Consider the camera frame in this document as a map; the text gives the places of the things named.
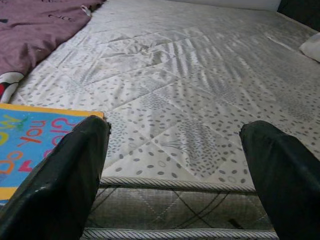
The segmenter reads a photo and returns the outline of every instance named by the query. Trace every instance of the bed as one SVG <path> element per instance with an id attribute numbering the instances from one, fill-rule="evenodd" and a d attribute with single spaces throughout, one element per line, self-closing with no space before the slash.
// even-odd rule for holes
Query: bed
<path id="1" fill-rule="evenodd" d="M 112 124 L 83 239 L 277 239 L 239 131 L 265 120 L 320 157 L 316 33 L 276 12 L 109 0 L 10 103 Z"/>

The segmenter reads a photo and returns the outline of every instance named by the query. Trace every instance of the quilted mattress surface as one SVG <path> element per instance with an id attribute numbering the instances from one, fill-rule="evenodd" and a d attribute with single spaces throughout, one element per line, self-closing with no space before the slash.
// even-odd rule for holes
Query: quilted mattress surface
<path id="1" fill-rule="evenodd" d="M 315 32 L 275 12 L 109 0 L 11 103 L 103 111 L 104 177 L 252 186 L 239 131 L 266 120 L 320 153 Z"/>

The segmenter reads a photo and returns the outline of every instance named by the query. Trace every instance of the pillow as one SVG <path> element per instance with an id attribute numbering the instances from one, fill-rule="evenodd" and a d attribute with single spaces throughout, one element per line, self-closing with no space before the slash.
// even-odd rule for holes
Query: pillow
<path id="1" fill-rule="evenodd" d="M 310 37 L 301 45 L 300 50 L 304 55 L 320 62 L 320 33 Z"/>

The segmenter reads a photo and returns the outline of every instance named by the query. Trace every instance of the blanket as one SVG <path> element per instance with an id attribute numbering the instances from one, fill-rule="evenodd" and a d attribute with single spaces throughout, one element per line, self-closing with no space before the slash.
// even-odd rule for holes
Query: blanket
<path id="1" fill-rule="evenodd" d="M 0 0 L 0 102 L 61 43 L 83 28 L 104 0 Z"/>

